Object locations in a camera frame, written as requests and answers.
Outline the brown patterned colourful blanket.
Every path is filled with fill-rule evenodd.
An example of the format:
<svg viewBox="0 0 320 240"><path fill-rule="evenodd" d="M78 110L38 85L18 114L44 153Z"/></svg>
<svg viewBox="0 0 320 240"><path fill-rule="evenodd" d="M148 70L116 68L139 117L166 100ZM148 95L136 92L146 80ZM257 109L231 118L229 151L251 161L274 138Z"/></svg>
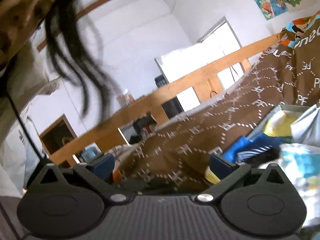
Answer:
<svg viewBox="0 0 320 240"><path fill-rule="evenodd" d="M210 187L205 171L281 104L319 102L319 14L292 21L281 41L230 89L203 109L143 140L114 172L117 188L147 193L198 193Z"/></svg>

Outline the blue yellow sock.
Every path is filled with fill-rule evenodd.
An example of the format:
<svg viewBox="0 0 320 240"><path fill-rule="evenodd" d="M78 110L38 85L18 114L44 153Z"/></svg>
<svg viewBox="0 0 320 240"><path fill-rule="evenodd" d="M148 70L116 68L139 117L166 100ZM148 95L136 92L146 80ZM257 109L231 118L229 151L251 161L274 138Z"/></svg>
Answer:
<svg viewBox="0 0 320 240"><path fill-rule="evenodd" d="M265 133L260 133L252 140L248 140L246 137L240 137L235 143L233 143L223 154L220 156L226 161L237 164L235 162L236 154L252 148L258 148L263 146L279 147L275 137L269 137Z"/></svg>

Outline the wooden bed rail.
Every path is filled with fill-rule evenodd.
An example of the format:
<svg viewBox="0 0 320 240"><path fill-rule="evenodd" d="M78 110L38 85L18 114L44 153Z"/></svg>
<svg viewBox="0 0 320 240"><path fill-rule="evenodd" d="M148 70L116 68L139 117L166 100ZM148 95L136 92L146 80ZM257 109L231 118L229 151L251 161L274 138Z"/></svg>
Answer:
<svg viewBox="0 0 320 240"><path fill-rule="evenodd" d="M258 42L254 42L245 46L225 57L222 57L204 67L195 70L194 72L170 83L167 87L163 86L155 92L142 97L139 100L131 103L129 106L117 111L109 119L101 125L89 130L84 135L72 140L63 148L59 149L50 156L51 161L57 165L67 161L69 165L76 164L73 155L77 154L85 147L95 143L102 152L106 152L114 146L125 144L125 139L122 137L119 129L131 121L140 118L146 113L151 113L157 124L161 125L167 122L168 117L165 115L161 105L170 99L161 95L167 88L172 92L172 96L176 96L180 92L212 80L213 88L217 88L218 92L222 91L221 85L218 85L217 73L236 63L242 63L245 70L248 70L251 65L248 59L258 53L264 51L268 47L276 44L281 39L281 34L275 34L264 38Z"/></svg>

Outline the black plastic crate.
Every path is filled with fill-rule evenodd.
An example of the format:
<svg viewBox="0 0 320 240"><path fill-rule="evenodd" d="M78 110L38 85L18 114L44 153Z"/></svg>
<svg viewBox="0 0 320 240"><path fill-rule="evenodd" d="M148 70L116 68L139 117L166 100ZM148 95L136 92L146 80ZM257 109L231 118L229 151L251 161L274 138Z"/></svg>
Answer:
<svg viewBox="0 0 320 240"><path fill-rule="evenodd" d="M157 88L161 88L163 86L167 87L168 82L163 75L156 77L154 81ZM182 105L180 104L177 96L172 96L172 92L169 92L167 88L165 89L164 92L161 93L161 95L164 95L166 99L169 98L168 95L171 96L169 100L167 100L161 105L168 119L171 119L183 112Z"/></svg>

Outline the grey tray with cartoon picture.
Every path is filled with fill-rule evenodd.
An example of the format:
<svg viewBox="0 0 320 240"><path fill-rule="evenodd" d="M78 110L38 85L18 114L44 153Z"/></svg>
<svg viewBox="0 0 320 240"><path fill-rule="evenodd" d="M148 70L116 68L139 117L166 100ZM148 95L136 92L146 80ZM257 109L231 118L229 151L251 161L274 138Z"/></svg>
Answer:
<svg viewBox="0 0 320 240"><path fill-rule="evenodd" d="M279 148L282 144L297 144L293 142L290 126L309 108L295 105L277 106L247 136L247 139L252 140L258 134L265 133L269 137L276 138Z"/></svg>

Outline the navy striped sock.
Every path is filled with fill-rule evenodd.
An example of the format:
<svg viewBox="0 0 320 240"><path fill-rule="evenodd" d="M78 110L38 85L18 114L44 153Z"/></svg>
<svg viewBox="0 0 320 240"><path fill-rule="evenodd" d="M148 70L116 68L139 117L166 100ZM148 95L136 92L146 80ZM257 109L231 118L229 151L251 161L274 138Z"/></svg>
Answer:
<svg viewBox="0 0 320 240"><path fill-rule="evenodd" d="M258 168L259 166L274 161L279 158L280 148L272 146L263 146L258 148L252 148L249 150L243 150L236 154L236 163L246 163L252 168Z"/></svg>

